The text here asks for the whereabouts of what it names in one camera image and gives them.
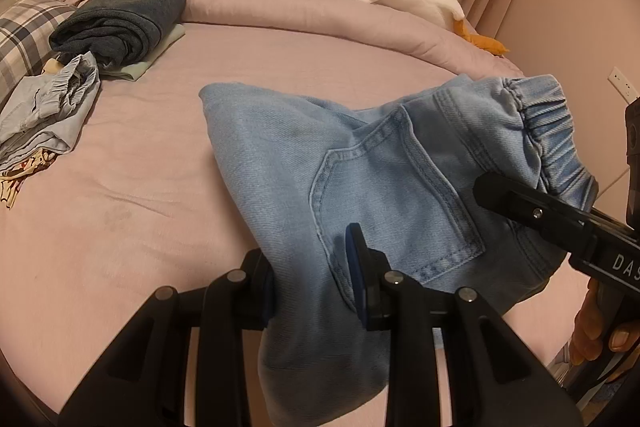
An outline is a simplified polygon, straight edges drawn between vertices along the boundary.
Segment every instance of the metal bolt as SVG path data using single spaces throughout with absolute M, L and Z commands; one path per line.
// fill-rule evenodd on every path
M 404 276 L 395 270 L 391 270 L 385 273 L 385 281 L 391 284 L 399 284 L 404 280 Z
M 460 288 L 458 291 L 458 296 L 466 302 L 473 302 L 478 298 L 478 293 L 473 288 Z
M 226 274 L 226 278 L 231 282 L 242 282 L 246 279 L 246 273 L 242 270 L 231 270 L 228 274 Z
M 159 301 L 166 301 L 174 295 L 174 289 L 171 286 L 162 286 L 156 290 L 154 295 Z

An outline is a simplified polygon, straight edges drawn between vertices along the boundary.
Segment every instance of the finger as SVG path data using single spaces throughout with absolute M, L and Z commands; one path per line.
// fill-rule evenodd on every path
M 575 345 L 575 349 L 587 360 L 597 359 L 602 352 L 602 341 L 590 339 L 580 327 L 575 328 L 571 340 Z
M 598 308 L 598 290 L 590 289 L 587 292 L 582 308 L 578 312 L 577 324 L 582 327 L 584 333 L 592 341 L 598 339 L 602 335 L 604 328 L 604 318 L 602 312 Z
M 640 338 L 640 321 L 622 324 L 609 339 L 609 348 L 615 352 L 628 351 Z
M 584 357 L 577 347 L 575 347 L 574 341 L 569 343 L 569 362 L 571 365 L 580 365 L 584 362 Z
M 634 367 L 634 365 L 636 365 L 636 362 L 638 361 L 639 357 L 640 357 L 640 346 L 637 347 L 636 350 L 633 353 L 631 353 L 631 355 L 629 355 L 628 359 L 626 359 L 625 362 L 619 368 L 617 368 L 617 370 L 615 371 L 615 373 L 613 373 L 613 375 L 607 378 L 607 381 L 611 382 L 616 380 L 620 376 L 622 376 L 629 369 Z

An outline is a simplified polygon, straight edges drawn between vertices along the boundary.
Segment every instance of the pillow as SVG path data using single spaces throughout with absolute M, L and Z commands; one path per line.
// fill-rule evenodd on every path
M 17 0 L 0 0 L 0 15 L 13 6 Z
M 40 74 L 49 36 L 76 8 L 56 0 L 21 0 L 0 16 L 0 110 L 25 75 Z

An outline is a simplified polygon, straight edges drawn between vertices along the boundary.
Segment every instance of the wall outlet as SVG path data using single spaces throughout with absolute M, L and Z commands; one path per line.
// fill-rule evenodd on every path
M 626 76 L 618 68 L 613 68 L 613 71 L 611 71 L 609 82 L 618 90 L 622 98 L 626 100 L 626 103 L 631 103 L 640 96 L 634 85 L 626 79 Z

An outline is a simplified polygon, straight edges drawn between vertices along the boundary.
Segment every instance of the elastic waistband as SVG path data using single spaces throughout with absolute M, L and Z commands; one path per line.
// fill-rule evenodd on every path
M 598 184 L 582 165 L 574 144 L 574 124 L 562 87 L 550 74 L 505 79 L 518 104 L 525 130 L 542 162 L 546 191 L 582 210 L 591 210 Z

